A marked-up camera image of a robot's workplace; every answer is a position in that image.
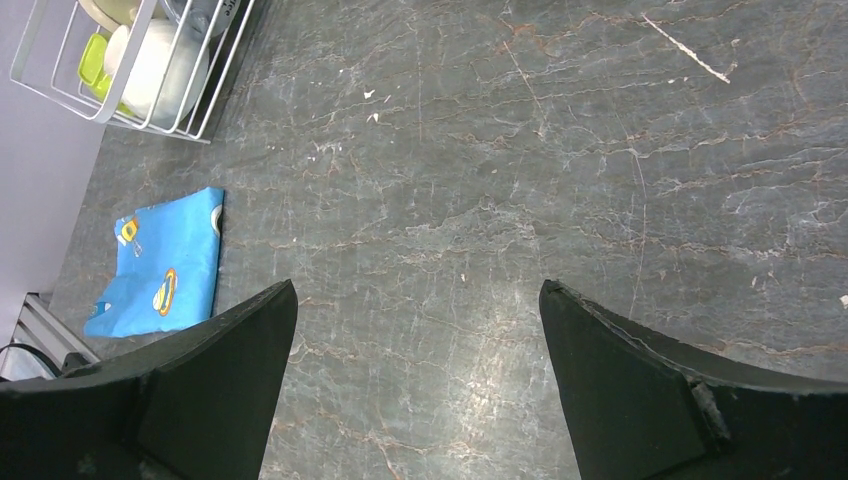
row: metal rack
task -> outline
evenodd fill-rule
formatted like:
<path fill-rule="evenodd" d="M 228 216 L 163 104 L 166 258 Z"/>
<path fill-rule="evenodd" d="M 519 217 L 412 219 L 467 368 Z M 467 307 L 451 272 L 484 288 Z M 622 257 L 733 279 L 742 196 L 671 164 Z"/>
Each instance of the metal rack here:
<path fill-rule="evenodd" d="M 56 318 L 47 305 L 34 294 L 28 294 L 18 317 L 12 343 L 24 343 L 43 352 L 55 365 L 65 367 L 68 356 L 76 355 L 84 364 L 97 363 L 100 359 L 68 327 Z M 28 352 L 11 350 L 4 361 L 0 361 L 0 377 L 9 380 L 24 378 L 53 378 Z"/>
<path fill-rule="evenodd" d="M 79 58 L 82 55 L 82 45 L 75 45 L 79 42 L 71 42 L 69 39 L 82 38 L 84 35 L 99 33 L 102 28 L 97 26 L 87 14 L 82 11 L 78 2 L 73 3 L 73 8 L 68 15 L 67 12 L 59 11 L 60 8 L 67 5 L 67 2 L 56 0 L 36 0 L 27 21 L 26 29 L 21 38 L 21 43 L 18 46 L 18 51 L 15 54 L 15 59 L 12 63 L 10 77 L 13 82 L 18 83 L 29 90 L 67 108 L 86 120 L 106 123 L 118 127 L 129 128 L 152 132 L 159 135 L 166 135 L 186 140 L 192 140 L 201 143 L 209 143 L 209 139 L 204 136 L 207 126 L 209 125 L 210 117 L 224 81 L 227 77 L 227 72 L 233 62 L 233 58 L 245 31 L 248 19 L 253 11 L 255 0 L 244 0 L 241 9 L 242 15 L 236 15 L 233 22 L 218 38 L 211 38 L 212 29 L 203 37 L 202 48 L 200 54 L 194 62 L 194 68 L 191 73 L 188 85 L 192 85 L 195 76 L 198 72 L 200 62 L 203 59 L 203 52 L 209 50 L 209 68 L 206 78 L 203 82 L 203 93 L 200 95 L 200 101 L 186 116 L 183 113 L 191 106 L 187 105 L 190 95 L 190 88 L 187 88 L 183 94 L 182 103 L 180 106 L 180 114 L 172 125 L 156 125 L 151 122 L 154 106 L 161 95 L 162 86 L 165 83 L 165 78 L 160 81 L 155 101 L 151 102 L 151 106 L 147 111 L 145 118 L 127 115 L 118 110 L 118 105 L 121 101 L 124 89 L 130 78 L 135 59 L 138 57 L 141 49 L 142 40 L 147 32 L 147 27 L 153 18 L 154 9 L 158 0 L 140 0 L 138 13 L 135 22 L 130 27 L 130 35 L 127 42 L 127 47 L 117 72 L 112 78 L 112 84 L 106 97 L 101 102 L 89 92 L 83 82 L 68 72 L 75 72 Z M 215 13 L 210 21 L 214 25 L 221 13 L 221 7 L 226 0 L 218 0 Z M 186 20 L 189 15 L 187 12 L 192 7 L 193 0 L 188 0 L 183 14 L 182 20 L 177 26 L 177 34 L 171 42 L 171 48 L 168 58 L 168 67 L 173 60 L 174 51 L 177 43 L 182 35 L 191 34 L 191 26 L 187 25 Z M 43 20 L 48 15 L 68 15 L 67 25 L 64 36 L 60 44 L 50 44 L 45 42 L 45 32 L 43 32 Z M 35 50 L 40 47 L 43 56 L 53 56 L 52 71 L 48 73 L 38 73 L 36 70 L 44 60 L 38 58 L 33 62 L 31 57 L 34 56 Z"/>

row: black cable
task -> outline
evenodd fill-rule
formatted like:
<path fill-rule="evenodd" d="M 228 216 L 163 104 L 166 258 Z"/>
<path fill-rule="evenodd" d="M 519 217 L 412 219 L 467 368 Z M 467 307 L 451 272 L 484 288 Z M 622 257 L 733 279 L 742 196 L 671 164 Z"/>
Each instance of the black cable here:
<path fill-rule="evenodd" d="M 41 360 L 41 363 L 43 363 L 44 366 L 47 367 L 48 370 L 50 370 L 50 373 L 52 373 L 54 377 L 62 376 L 62 369 L 56 366 L 56 364 L 53 363 L 53 360 L 50 360 L 50 357 L 48 357 L 44 352 L 33 347 L 32 345 L 28 345 L 26 343 L 10 343 L 5 347 L 0 347 L 0 353 L 2 353 L 3 350 L 12 347 L 20 348 L 21 350 L 26 350 L 27 352 L 31 353 L 35 358 Z"/>

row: scratch mark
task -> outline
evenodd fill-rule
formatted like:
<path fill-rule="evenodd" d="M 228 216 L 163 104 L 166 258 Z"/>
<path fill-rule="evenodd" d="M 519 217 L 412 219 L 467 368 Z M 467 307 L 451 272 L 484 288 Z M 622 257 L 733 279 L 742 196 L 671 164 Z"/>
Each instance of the scratch mark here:
<path fill-rule="evenodd" d="M 540 137 L 545 138 L 545 131 L 547 130 L 546 122 L 548 121 L 548 116 L 545 115 L 545 110 L 542 108 L 542 104 L 539 103 L 539 97 L 536 96 L 536 92 L 533 91 L 533 87 L 530 86 L 530 82 L 527 81 L 527 74 L 524 73 L 524 70 L 521 70 L 521 66 L 518 65 L 518 60 L 515 59 L 515 55 L 512 54 L 512 50 L 509 49 L 509 45 L 504 42 L 504 47 L 506 48 L 507 53 L 509 53 L 509 57 L 512 59 L 512 63 L 515 64 L 515 68 L 518 69 L 518 73 L 521 74 L 521 79 L 524 80 L 524 85 L 527 85 L 527 89 L 530 90 L 530 95 L 533 95 L 533 101 L 536 102 L 536 107 L 539 108 L 539 113 L 542 114 L 542 121 L 539 125 L 539 131 L 536 132 Z"/>
<path fill-rule="evenodd" d="M 421 83 L 421 43 L 418 41 L 418 29 L 412 28 L 409 23 L 406 24 L 410 30 L 415 33 L 415 60 L 418 64 L 418 141 L 421 142 L 424 140 L 424 121 L 421 115 L 421 88 L 423 84 Z"/>
<path fill-rule="evenodd" d="M 639 164 L 639 159 L 636 159 L 636 168 L 639 169 L 639 178 L 642 179 L 642 189 L 645 189 L 645 177 L 642 176 L 642 166 Z M 636 284 L 633 286 L 633 301 L 630 303 L 630 313 L 628 318 L 633 318 L 633 309 L 636 307 L 636 297 L 639 295 L 639 286 L 642 284 L 642 266 L 645 264 L 645 243 L 647 241 L 648 229 L 648 193 L 645 190 L 645 204 L 642 205 L 642 246 L 639 252 L 639 270 L 636 271 Z"/>
<path fill-rule="evenodd" d="M 671 43 L 673 43 L 673 44 L 674 44 L 677 48 L 679 48 L 681 52 L 683 52 L 683 53 L 685 53 L 686 55 L 688 55 L 688 56 L 689 56 L 689 58 L 691 58 L 692 60 L 695 60 L 695 62 L 696 62 L 698 65 L 700 65 L 700 66 L 704 67 L 704 69 L 705 69 L 706 71 L 708 71 L 711 75 L 713 75 L 714 77 L 718 78 L 719 80 L 721 80 L 721 81 L 722 81 L 722 82 L 724 82 L 724 83 L 730 84 L 730 80 L 728 80 L 728 78 L 727 78 L 726 76 L 724 76 L 724 74 L 721 74 L 721 73 L 716 72 L 715 70 L 713 70 L 713 68 L 712 68 L 712 67 L 710 67 L 709 65 L 707 65 L 706 63 L 704 63 L 703 61 L 701 61 L 701 59 L 700 59 L 700 58 L 698 58 L 698 54 L 697 54 L 697 53 L 693 52 L 693 51 L 692 51 L 691 49 L 689 49 L 689 47 L 687 47 L 686 45 L 683 45 L 682 43 L 680 43 L 680 42 L 678 42 L 677 40 L 675 40 L 675 39 L 674 39 L 674 37 L 672 37 L 671 35 L 669 35 L 669 34 L 665 33 L 665 31 L 664 31 L 662 28 L 660 28 L 660 27 L 659 27 L 656 23 L 652 22 L 652 21 L 651 21 L 651 19 L 650 19 L 650 18 L 648 18 L 648 17 L 647 17 L 644 13 L 642 14 L 642 18 L 644 18 L 644 19 L 645 19 L 645 21 L 646 21 L 646 22 L 648 22 L 648 25 L 650 25 L 650 26 L 654 27 L 654 30 L 656 30 L 656 31 L 660 32 L 660 34 L 662 34 L 662 36 L 664 36 L 665 38 L 667 38 L 667 39 L 668 39 L 668 41 L 670 41 L 670 42 L 671 42 Z"/>

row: white bowl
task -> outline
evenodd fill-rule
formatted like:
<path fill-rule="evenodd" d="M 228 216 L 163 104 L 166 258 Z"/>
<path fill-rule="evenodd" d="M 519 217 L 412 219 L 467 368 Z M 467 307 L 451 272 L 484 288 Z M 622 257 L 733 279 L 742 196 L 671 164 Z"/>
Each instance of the white bowl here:
<path fill-rule="evenodd" d="M 180 23 L 187 3 L 186 0 L 159 0 L 159 6 L 164 8 L 168 17 L 176 24 Z M 224 33 L 238 10 L 240 0 L 194 0 L 188 15 L 186 15 L 188 25 L 199 34 L 206 35 L 206 31 L 209 30 L 209 23 L 212 21 L 212 15 L 215 14 L 215 8 L 219 3 L 221 3 L 221 10 L 218 12 L 215 25 L 212 26 L 212 37 Z"/>
<path fill-rule="evenodd" d="M 114 32 L 121 25 L 132 25 L 141 4 L 141 0 L 77 1 L 89 17 L 110 32 Z M 153 18 L 168 18 L 165 11 L 162 10 L 162 5 L 156 5 L 153 10 Z"/>
<path fill-rule="evenodd" d="M 103 70 L 113 77 L 124 56 L 129 40 L 130 29 L 124 25 L 118 27 L 109 39 L 103 58 Z M 130 79 L 121 95 L 121 101 L 140 118 L 147 118 L 147 112 L 156 100 L 156 89 L 162 79 L 162 91 L 153 109 L 151 123 L 162 128 L 171 128 L 191 112 L 200 99 L 203 82 L 209 70 L 209 52 L 201 49 L 200 42 L 192 36 L 191 30 L 183 28 L 180 39 L 174 49 L 174 58 L 168 66 L 168 52 L 171 42 L 177 35 L 177 27 L 168 20 L 153 19 L 147 27 L 141 49 L 130 72 Z M 189 85 L 194 63 L 200 57 L 200 65 L 194 81 Z M 179 114 L 183 96 L 188 91 L 182 115 Z"/>

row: green lid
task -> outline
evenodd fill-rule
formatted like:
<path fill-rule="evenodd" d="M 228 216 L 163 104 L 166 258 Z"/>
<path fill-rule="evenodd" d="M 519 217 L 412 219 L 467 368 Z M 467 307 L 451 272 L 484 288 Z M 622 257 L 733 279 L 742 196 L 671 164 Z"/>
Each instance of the green lid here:
<path fill-rule="evenodd" d="M 109 43 L 106 37 L 95 33 L 88 39 L 88 44 L 82 52 L 77 74 L 91 93 L 101 102 L 109 93 L 109 87 L 112 85 L 112 77 L 103 71 L 103 56 L 106 54 L 106 45 Z M 132 116 L 133 113 L 123 103 L 118 104 L 118 110 L 126 115 Z"/>

